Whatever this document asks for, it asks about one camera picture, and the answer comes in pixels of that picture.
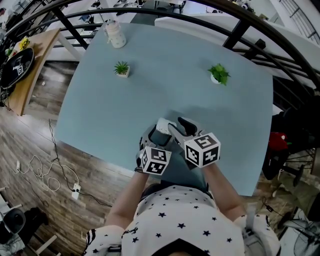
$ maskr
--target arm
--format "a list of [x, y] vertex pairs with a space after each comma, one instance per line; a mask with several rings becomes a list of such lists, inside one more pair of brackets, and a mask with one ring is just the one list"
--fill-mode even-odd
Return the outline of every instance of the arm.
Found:
[[214, 200], [223, 215], [231, 221], [245, 215], [242, 199], [230, 182], [213, 163], [203, 168], [204, 177], [209, 184]]
[[133, 221], [134, 215], [144, 191], [149, 174], [136, 172], [120, 196], [115, 200], [106, 225], [116, 225], [126, 229]]

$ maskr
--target small succulent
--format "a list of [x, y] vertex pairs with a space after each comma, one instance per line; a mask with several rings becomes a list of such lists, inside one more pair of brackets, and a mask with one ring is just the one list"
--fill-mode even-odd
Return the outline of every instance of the small succulent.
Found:
[[114, 67], [114, 73], [119, 75], [125, 75], [129, 69], [129, 65], [126, 61], [118, 61], [118, 63]]
[[221, 84], [227, 85], [228, 77], [230, 77], [229, 73], [226, 71], [225, 67], [223, 67], [220, 63], [216, 66], [212, 66], [208, 71], [211, 72], [213, 77]]

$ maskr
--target white pot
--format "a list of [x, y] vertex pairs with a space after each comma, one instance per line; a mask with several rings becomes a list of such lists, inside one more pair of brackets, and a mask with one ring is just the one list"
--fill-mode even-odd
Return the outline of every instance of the white pot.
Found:
[[129, 73], [130, 73], [130, 66], [128, 67], [128, 71], [125, 74], [117, 74], [117, 75], [118, 77], [121, 77], [121, 78], [127, 78], [129, 76]]
[[215, 77], [214, 77], [213, 74], [211, 74], [210, 78], [211, 78], [211, 81], [212, 81], [213, 83], [215, 83], [215, 84], [220, 84], [220, 82], [218, 82], [218, 80], [215, 79]]

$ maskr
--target potted plant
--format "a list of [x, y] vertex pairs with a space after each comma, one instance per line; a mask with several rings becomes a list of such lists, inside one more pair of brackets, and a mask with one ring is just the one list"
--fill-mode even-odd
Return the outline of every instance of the potted plant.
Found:
[[126, 61], [118, 61], [114, 67], [114, 73], [116, 73], [119, 77], [127, 78], [129, 76], [130, 66]]
[[208, 71], [211, 72], [210, 78], [212, 82], [215, 84], [227, 85], [228, 77], [230, 77], [230, 75], [220, 63], [216, 66], [212, 66]]

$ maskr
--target light blue table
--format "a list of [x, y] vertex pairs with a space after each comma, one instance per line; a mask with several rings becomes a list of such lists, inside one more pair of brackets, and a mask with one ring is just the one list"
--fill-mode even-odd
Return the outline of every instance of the light blue table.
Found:
[[[266, 154], [272, 76], [237, 53], [197, 37], [148, 25], [121, 25], [127, 44], [115, 49], [102, 29], [71, 80], [55, 135], [77, 149], [129, 170], [143, 132], [159, 117], [191, 118], [221, 142], [218, 166], [238, 193], [251, 196]], [[127, 61], [129, 78], [114, 74]], [[213, 84], [211, 65], [231, 75]], [[204, 185], [199, 170], [173, 157], [162, 178]]]

